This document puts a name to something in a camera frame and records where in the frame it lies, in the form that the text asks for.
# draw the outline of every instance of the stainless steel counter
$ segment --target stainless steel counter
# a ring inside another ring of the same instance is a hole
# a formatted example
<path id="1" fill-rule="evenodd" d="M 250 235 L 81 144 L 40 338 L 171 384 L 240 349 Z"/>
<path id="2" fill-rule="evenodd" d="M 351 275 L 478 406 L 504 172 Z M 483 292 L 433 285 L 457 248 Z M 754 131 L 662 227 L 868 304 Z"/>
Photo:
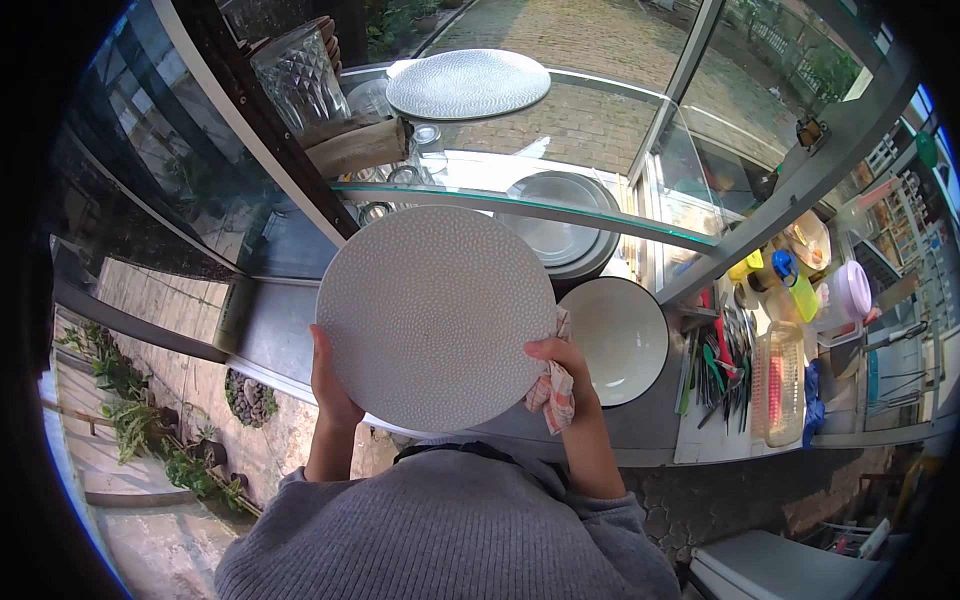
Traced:
<path id="1" fill-rule="evenodd" d="M 315 283 L 258 282 L 246 337 L 227 364 L 285 394 L 315 403 L 309 383 L 313 343 L 307 326 L 314 322 L 317 289 Z M 671 344 L 660 378 L 640 398 L 604 411 L 611 444 L 622 467 L 655 467 L 673 462 L 680 427 L 674 402 L 684 341 L 675 328 L 679 321 L 670 316 L 667 321 L 671 325 Z M 367 415 L 364 422 L 411 437 L 446 435 L 395 427 L 372 415 Z M 525 446 L 544 460 L 564 457 L 561 439 L 550 436 L 543 415 L 531 414 L 519 403 L 495 419 L 451 434 L 500 436 Z"/>

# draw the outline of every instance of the pebbles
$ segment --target pebbles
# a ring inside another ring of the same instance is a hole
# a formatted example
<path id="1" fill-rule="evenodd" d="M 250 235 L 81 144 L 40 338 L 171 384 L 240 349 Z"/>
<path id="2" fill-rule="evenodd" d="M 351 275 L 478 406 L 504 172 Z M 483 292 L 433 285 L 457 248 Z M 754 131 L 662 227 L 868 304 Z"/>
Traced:
<path id="1" fill-rule="evenodd" d="M 245 425 L 262 427 L 276 412 L 274 391 L 240 372 L 227 371 L 225 388 L 230 411 Z"/>

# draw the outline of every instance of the checkered dish towel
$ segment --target checkered dish towel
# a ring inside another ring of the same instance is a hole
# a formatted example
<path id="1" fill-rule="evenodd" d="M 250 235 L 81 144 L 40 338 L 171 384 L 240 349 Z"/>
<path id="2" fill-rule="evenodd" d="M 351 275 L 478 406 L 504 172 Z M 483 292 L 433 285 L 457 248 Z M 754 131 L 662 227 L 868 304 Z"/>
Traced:
<path id="1" fill-rule="evenodd" d="M 570 341 L 570 313 L 557 307 L 557 331 L 554 334 Z M 573 421 L 573 377 L 560 363 L 553 360 L 537 361 L 543 374 L 523 399 L 527 410 L 536 413 L 542 408 L 550 435 L 555 436 Z"/>

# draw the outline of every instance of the white ceramic plate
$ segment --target white ceramic plate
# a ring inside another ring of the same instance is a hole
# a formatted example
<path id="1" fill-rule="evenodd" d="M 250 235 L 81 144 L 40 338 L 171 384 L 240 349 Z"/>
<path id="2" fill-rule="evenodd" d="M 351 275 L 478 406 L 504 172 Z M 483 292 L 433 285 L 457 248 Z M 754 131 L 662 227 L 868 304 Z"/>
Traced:
<path id="1" fill-rule="evenodd" d="M 570 290 L 560 306 L 570 311 L 573 340 L 603 406 L 637 398 L 660 377 L 669 342 L 650 292 L 629 279 L 598 277 Z"/>
<path id="2" fill-rule="evenodd" d="M 507 190 L 507 196 L 533 200 L 537 204 L 550 204 L 562 201 L 597 207 L 589 189 L 581 181 L 569 178 L 566 173 L 554 175 L 550 172 L 537 173 L 514 183 Z M 516 231 L 537 253 L 544 267 L 556 267 L 573 262 L 593 247 L 600 231 L 569 223 L 557 223 L 533 217 L 497 214 L 496 220 Z"/>
<path id="3" fill-rule="evenodd" d="M 463 121 L 529 107 L 550 90 L 550 74 L 522 54 L 490 48 L 420 59 L 387 83 L 387 101 L 421 119 Z"/>
<path id="4" fill-rule="evenodd" d="M 455 206 L 378 219 L 333 258 L 317 324 L 360 408 L 418 431 L 454 431 L 516 404 L 539 375 L 523 343 L 556 327 L 550 279 L 509 228 Z"/>

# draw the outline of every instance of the gray knit sweater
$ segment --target gray knit sweater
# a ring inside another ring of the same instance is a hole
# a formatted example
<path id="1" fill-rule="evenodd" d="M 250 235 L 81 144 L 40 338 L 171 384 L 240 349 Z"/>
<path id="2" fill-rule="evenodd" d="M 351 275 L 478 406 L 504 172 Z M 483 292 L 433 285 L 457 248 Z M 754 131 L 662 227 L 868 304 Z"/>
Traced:
<path id="1" fill-rule="evenodd" d="M 497 446 L 509 451 L 502 444 Z M 224 554 L 232 598 L 680 598 L 632 493 L 564 490 L 556 472 L 459 450 L 370 479 L 310 483 L 298 468 Z"/>

